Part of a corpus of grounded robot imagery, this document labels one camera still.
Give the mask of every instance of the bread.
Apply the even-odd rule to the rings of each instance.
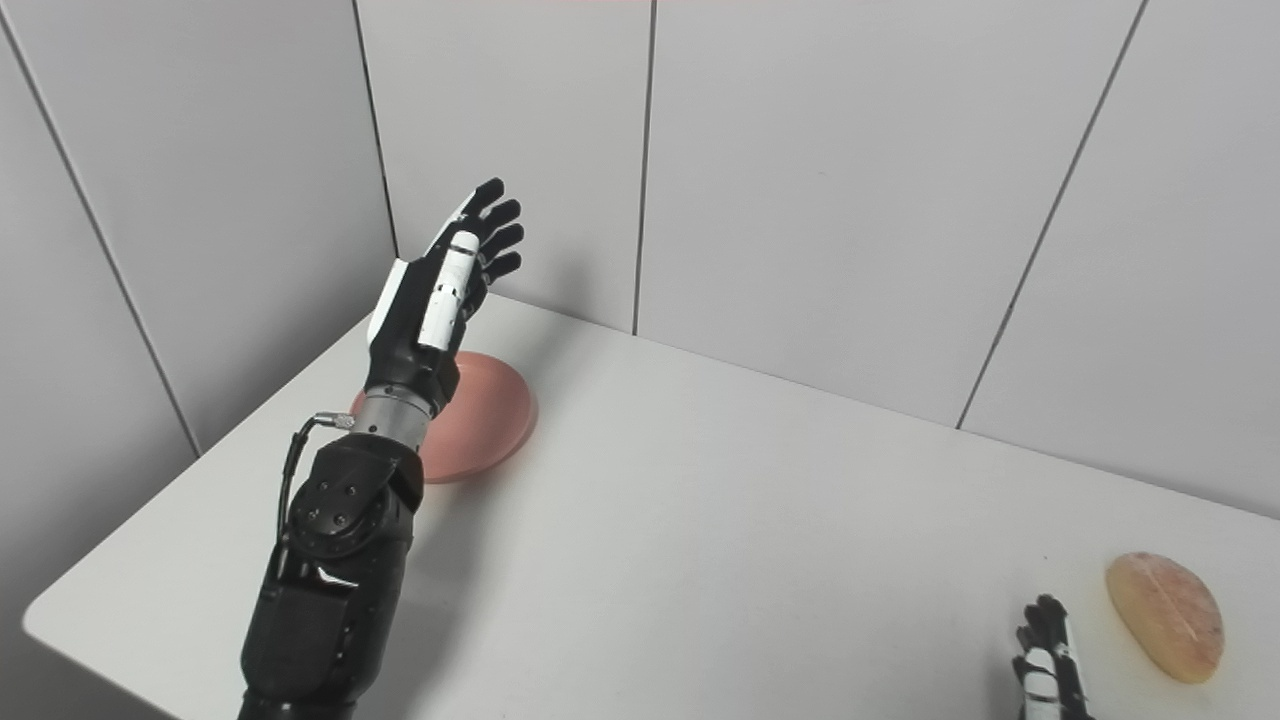
[[[1107,592],[1147,656],[1175,680],[1203,683],[1222,657],[1222,615],[1204,583],[1167,557],[1130,552],[1107,569]]]

